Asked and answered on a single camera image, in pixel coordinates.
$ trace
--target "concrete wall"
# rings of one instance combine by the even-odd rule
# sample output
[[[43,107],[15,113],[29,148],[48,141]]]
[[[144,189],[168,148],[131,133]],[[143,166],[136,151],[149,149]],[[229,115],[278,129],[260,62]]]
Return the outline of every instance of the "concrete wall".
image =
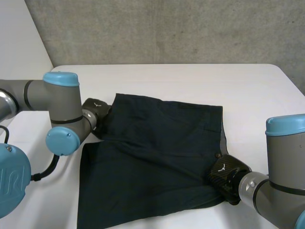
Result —
[[[271,63],[305,93],[305,0],[26,0],[54,66]]]

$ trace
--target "white table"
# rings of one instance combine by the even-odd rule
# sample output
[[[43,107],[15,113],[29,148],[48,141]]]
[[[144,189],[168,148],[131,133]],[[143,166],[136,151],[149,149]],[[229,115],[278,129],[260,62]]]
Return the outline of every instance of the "white table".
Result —
[[[137,94],[196,104],[222,105],[228,151],[253,171],[267,174],[265,121],[305,113],[305,98],[285,74],[269,64],[76,65],[81,98],[112,104],[115,93]],[[30,159],[32,174],[43,171],[52,153],[45,146],[47,112],[24,112],[9,126],[9,143]],[[90,135],[86,142],[97,141]],[[53,174],[31,182],[22,203],[0,219],[1,229],[75,229],[81,149],[61,157]],[[113,229],[274,229],[244,204],[222,203],[165,217],[137,220]]]

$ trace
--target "robotic arm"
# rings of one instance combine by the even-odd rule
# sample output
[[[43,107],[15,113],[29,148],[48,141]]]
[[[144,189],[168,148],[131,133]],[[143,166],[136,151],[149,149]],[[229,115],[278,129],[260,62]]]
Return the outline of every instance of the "robotic arm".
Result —
[[[305,114],[269,118],[266,129],[268,176],[224,155],[208,177],[232,205],[241,200],[279,229],[305,229]]]
[[[49,111],[52,129],[48,149],[58,156],[78,149],[96,126],[96,116],[83,110],[78,77],[74,73],[50,72],[43,80],[1,80],[0,121],[21,111]]]
[[[79,148],[109,108],[96,99],[88,99],[82,106],[74,73],[49,72],[43,80],[0,80],[0,122],[21,111],[49,111],[52,129],[47,133],[46,145],[54,153],[43,175],[31,176],[25,153],[7,142],[0,144],[0,218],[19,205],[31,180],[45,177],[55,168],[59,156]]]

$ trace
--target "gripper logo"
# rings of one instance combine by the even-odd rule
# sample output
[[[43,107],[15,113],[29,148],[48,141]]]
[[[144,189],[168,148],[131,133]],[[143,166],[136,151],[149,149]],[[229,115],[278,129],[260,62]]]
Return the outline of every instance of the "gripper logo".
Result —
[[[0,169],[0,203],[18,197],[23,193],[24,166]]]

